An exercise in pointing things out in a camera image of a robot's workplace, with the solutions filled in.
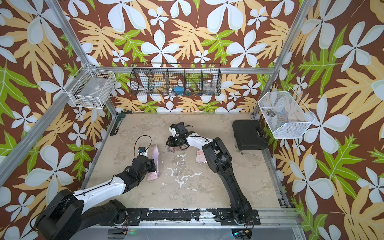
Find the pink ruler set pouch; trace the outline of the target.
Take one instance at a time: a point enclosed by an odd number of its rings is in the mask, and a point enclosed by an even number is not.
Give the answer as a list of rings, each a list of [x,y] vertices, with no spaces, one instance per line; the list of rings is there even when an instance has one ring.
[[[206,157],[204,155],[204,152],[202,150],[197,150],[197,155],[196,155],[196,162],[197,163],[206,163]]]
[[[154,181],[159,178],[159,149],[154,146],[152,151],[147,154],[147,157],[153,163],[152,169],[147,173],[147,182]]]

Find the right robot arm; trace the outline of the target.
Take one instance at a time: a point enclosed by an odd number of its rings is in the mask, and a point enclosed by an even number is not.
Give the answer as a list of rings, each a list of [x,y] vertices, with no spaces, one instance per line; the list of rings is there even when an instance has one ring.
[[[169,147],[194,147],[201,150],[212,172],[218,174],[229,195],[234,220],[245,224],[251,214],[251,204],[244,196],[234,174],[232,156],[220,138],[209,139],[188,131],[183,122],[169,127]]]

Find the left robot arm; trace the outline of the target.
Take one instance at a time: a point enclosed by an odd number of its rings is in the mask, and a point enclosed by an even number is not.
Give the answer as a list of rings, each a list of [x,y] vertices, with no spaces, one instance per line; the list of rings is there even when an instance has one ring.
[[[30,222],[31,228],[46,240],[69,240],[77,232],[98,224],[124,224],[127,208],[114,198],[137,187],[148,173],[157,173],[158,165],[157,157],[139,155],[105,183],[75,192],[63,190]]]

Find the blue object in basket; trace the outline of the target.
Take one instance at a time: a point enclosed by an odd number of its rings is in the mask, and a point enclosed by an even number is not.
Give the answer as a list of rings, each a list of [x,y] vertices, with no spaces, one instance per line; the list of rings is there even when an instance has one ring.
[[[186,92],[185,89],[182,88],[182,87],[180,87],[180,86],[174,88],[174,93],[177,94],[177,95],[179,95],[179,96],[184,95],[185,92]]]

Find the green black pipe wrench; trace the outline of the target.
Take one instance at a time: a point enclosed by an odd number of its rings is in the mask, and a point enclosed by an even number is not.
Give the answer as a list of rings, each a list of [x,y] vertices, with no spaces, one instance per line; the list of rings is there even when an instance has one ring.
[[[126,117],[125,113],[119,113],[117,115],[116,121],[115,121],[115,123],[113,125],[113,128],[112,128],[111,132],[110,132],[110,136],[111,137],[117,134],[117,132],[119,131],[119,127],[120,127],[120,125],[121,125],[121,123],[122,123],[122,121],[123,121],[123,119],[125,117]]]

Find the black plastic tool case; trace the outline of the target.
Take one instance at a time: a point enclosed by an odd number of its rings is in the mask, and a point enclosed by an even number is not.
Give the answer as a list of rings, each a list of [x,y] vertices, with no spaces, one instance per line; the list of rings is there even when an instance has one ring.
[[[232,124],[237,147],[240,151],[264,150],[268,147],[257,120],[236,120]]]

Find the small dark object in basket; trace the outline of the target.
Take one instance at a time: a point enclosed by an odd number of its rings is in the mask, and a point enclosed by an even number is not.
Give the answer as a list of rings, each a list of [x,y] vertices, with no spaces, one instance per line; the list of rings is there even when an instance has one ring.
[[[267,116],[269,116],[269,117],[271,117],[271,118],[273,118],[273,117],[276,116],[275,111],[272,110],[272,109],[268,109],[268,110],[266,111],[266,114],[267,114]]]

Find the white mesh basket right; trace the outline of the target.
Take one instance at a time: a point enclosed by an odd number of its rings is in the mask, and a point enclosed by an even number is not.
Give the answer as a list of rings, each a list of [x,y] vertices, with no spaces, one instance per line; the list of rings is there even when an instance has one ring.
[[[258,105],[275,139],[299,139],[315,120],[315,114],[292,88],[268,92]],[[274,110],[276,116],[267,116],[268,109]]]

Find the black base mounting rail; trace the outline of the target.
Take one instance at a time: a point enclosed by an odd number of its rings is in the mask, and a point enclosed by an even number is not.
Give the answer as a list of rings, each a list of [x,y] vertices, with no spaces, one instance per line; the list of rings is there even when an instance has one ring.
[[[235,212],[231,208],[197,208],[197,209],[146,209],[128,208],[118,215],[114,221],[104,225],[142,226],[144,222],[166,222],[166,223],[203,223],[212,221],[220,226],[242,226],[254,227],[261,225],[257,210],[251,210],[246,214],[245,221],[239,222],[235,219]]]

